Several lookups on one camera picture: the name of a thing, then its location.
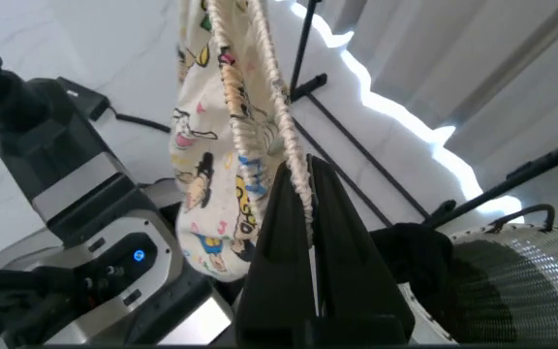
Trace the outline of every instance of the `blue light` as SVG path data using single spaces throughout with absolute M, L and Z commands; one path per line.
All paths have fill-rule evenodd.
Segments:
M 141 250 L 137 250 L 135 251 L 135 254 L 133 254 L 133 258 L 135 258 L 137 262 L 141 262 L 143 261 L 143 258 L 145 258 L 145 253 Z

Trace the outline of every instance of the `marble floor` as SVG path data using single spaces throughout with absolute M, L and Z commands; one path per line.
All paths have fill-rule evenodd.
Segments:
M 289 77 L 303 9 L 288 1 L 269 0 L 268 6 L 278 60 Z M 447 199 L 463 203 L 478 195 L 470 168 L 441 147 L 447 130 L 427 129 L 403 109 L 372 96 L 362 67 L 344 51 L 350 35 L 323 35 L 318 19 L 315 26 L 300 81 L 328 73 L 317 98 L 427 210 Z M 177 92 L 177 27 L 177 3 L 171 0 L 0 0 L 0 55 L 6 68 L 25 79 L 62 76 L 106 94 L 119 111 L 168 123 Z M 293 116 L 392 222 L 422 220 L 310 101 L 294 103 Z M 166 135 L 119 123 L 112 114 L 95 127 L 136 180 L 172 176 Z M 382 228 L 347 190 L 366 227 Z M 482 207 L 443 230 L 482 225 L 498 215 Z M 0 161 L 0 250 L 42 226 Z

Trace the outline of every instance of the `curtain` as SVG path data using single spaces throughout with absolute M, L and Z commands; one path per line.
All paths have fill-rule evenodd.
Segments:
M 484 190 L 558 147 L 558 0 L 324 0 L 317 13 L 354 31 L 346 49 L 372 92 L 455 127 L 445 147 Z M 558 168 L 509 194 L 558 208 Z

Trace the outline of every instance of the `wicker basket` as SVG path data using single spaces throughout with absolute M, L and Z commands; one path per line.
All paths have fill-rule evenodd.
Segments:
M 543 226 L 507 224 L 546 210 Z M 450 235 L 449 282 L 428 312 L 408 284 L 418 343 L 558 344 L 558 226 L 554 208 L 531 206 L 487 227 Z

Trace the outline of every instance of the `sunlight on floor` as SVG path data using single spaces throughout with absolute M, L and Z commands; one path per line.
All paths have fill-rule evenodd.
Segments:
M 305 18 L 307 9 L 302 5 L 293 3 L 290 9 L 295 15 L 300 18 Z M 314 15 L 312 26 L 323 37 L 328 48 L 339 48 L 346 45 L 355 34 L 353 31 L 350 31 L 342 35 L 332 35 L 328 24 L 318 15 Z M 451 137 L 455 131 L 455 127 L 447 126 L 436 130 L 430 129 L 419 118 L 412 115 L 401 105 L 371 92 L 371 77 L 367 72 L 367 69 L 347 50 L 341 52 L 341 58 L 348 69 L 350 69 L 360 81 L 360 96 L 361 102 L 364 106 L 381 114 L 392 117 L 413 132 L 421 140 L 429 143 L 432 150 L 432 159 L 447 168 L 457 178 L 466 200 L 471 200 L 483 193 L 471 166 L 465 163 L 457 155 L 444 148 L 445 142 Z M 505 214 L 510 214 L 521 209 L 522 202 L 513 196 L 504 196 L 491 200 L 478 207 L 478 211 L 481 213 L 502 211 Z M 524 219 L 519 217 L 514 219 L 512 222 L 523 223 Z

